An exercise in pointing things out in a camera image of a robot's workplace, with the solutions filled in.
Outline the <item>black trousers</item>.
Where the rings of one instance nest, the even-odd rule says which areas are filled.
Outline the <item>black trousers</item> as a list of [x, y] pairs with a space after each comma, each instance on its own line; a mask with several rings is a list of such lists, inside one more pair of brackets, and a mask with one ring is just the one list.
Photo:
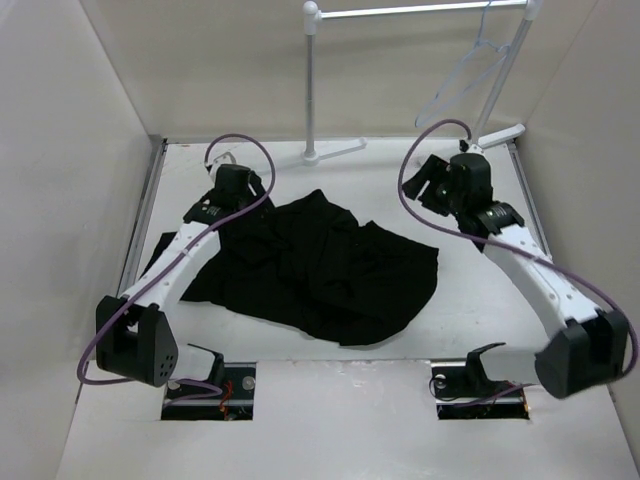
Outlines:
[[439, 251], [364, 225], [316, 189], [265, 202], [220, 229], [221, 250], [181, 299], [296, 328], [341, 346], [404, 330], [437, 288]]

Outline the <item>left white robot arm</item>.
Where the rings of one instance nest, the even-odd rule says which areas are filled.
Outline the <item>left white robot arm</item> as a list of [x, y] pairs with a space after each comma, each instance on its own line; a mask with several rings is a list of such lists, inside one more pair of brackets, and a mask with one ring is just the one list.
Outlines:
[[219, 355], [204, 347], [180, 345], [169, 317], [205, 264], [221, 250], [218, 230], [268, 199], [257, 173], [223, 164], [214, 187], [189, 209], [169, 245], [121, 297], [104, 297], [96, 309], [97, 366], [122, 382], [153, 387], [186, 381], [197, 394], [214, 398], [224, 373]]

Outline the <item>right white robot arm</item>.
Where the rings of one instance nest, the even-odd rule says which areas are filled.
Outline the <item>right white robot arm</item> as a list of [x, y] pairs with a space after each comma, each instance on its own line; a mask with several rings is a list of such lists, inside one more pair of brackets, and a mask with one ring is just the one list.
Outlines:
[[619, 310], [597, 305], [541, 250], [523, 217], [493, 197], [491, 169], [475, 152], [450, 160], [430, 155], [418, 172], [399, 182], [402, 201], [457, 222], [457, 237], [473, 242], [510, 279], [535, 312], [548, 342], [541, 349], [512, 349], [503, 342], [467, 355], [464, 384], [473, 394], [489, 394], [499, 383], [540, 385], [564, 399], [624, 375], [633, 334]]

